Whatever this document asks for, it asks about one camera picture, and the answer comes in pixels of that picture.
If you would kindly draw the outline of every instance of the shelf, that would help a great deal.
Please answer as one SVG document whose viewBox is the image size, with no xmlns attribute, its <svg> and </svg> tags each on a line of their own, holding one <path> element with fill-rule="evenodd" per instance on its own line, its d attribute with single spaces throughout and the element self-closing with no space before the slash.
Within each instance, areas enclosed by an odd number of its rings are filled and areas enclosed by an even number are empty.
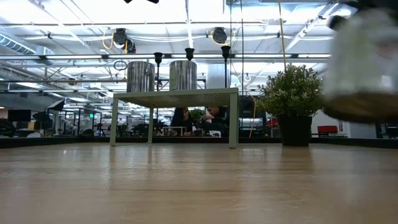
<svg viewBox="0 0 398 224">
<path fill-rule="evenodd" d="M 113 98 L 150 108 L 174 108 L 191 106 L 229 106 L 232 93 L 238 88 L 206 90 L 152 91 L 140 93 L 117 93 Z"/>
</svg>

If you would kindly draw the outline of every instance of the potted plant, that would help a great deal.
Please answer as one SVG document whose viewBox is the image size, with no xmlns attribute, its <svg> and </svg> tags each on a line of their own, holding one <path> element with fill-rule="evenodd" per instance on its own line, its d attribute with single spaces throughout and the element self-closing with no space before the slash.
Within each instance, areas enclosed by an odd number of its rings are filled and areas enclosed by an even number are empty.
<svg viewBox="0 0 398 224">
<path fill-rule="evenodd" d="M 201 133 L 200 124 L 201 124 L 202 119 L 205 117 L 206 113 L 204 110 L 201 110 L 201 109 L 194 109 L 194 110 L 189 111 L 189 113 L 190 113 L 191 119 L 192 119 L 195 127 L 197 128 L 196 135 L 199 135 Z"/>
<path fill-rule="evenodd" d="M 263 111 L 277 117 L 284 146 L 308 146 L 312 117 L 322 108 L 322 81 L 305 65 L 287 65 L 276 76 L 268 76 L 257 103 Z"/>
</svg>

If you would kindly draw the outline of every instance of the man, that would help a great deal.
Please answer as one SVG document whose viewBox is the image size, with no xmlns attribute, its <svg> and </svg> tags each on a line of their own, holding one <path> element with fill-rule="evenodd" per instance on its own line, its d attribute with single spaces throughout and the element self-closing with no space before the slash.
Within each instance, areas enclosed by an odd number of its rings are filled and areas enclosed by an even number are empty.
<svg viewBox="0 0 398 224">
<path fill-rule="evenodd" d="M 208 129 L 212 131 L 221 131 L 222 137 L 228 137 L 229 109 L 225 106 L 209 106 L 207 112 L 209 112 L 209 115 L 206 115 L 204 120 L 211 121 L 211 125 L 208 125 Z"/>
</svg>

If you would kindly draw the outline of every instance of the person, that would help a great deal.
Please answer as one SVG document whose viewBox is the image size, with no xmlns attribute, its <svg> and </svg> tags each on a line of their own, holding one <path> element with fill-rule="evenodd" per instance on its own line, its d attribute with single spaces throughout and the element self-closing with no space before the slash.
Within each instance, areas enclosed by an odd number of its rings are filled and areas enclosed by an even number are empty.
<svg viewBox="0 0 398 224">
<path fill-rule="evenodd" d="M 229 109 L 225 106 L 209 106 L 207 107 L 208 115 L 204 120 L 211 121 L 207 129 L 221 131 L 222 137 L 228 137 L 229 130 Z"/>
<path fill-rule="evenodd" d="M 193 120 L 190 116 L 188 108 L 176 108 L 174 110 L 170 127 L 186 127 L 185 133 L 181 133 L 181 129 L 179 128 L 175 129 L 178 136 L 187 136 L 192 133 Z"/>
<path fill-rule="evenodd" d="M 225 106 L 209 106 L 207 108 L 209 115 L 205 116 L 205 120 L 211 120 L 211 123 L 220 123 L 229 126 L 229 111 Z"/>
</svg>

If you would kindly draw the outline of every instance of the table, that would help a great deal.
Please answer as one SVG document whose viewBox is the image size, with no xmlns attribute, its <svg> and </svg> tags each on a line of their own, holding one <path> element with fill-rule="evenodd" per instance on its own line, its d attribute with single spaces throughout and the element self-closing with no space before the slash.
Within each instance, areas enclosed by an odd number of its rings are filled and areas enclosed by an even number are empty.
<svg viewBox="0 0 398 224">
<path fill-rule="evenodd" d="M 117 93 L 113 95 L 111 140 L 116 145 L 119 100 L 149 108 L 148 143 L 152 143 L 154 129 L 154 108 L 174 108 L 192 106 L 229 106 L 229 147 L 238 146 L 239 92 L 238 88 L 206 90 L 152 91 L 140 93 Z"/>
</svg>

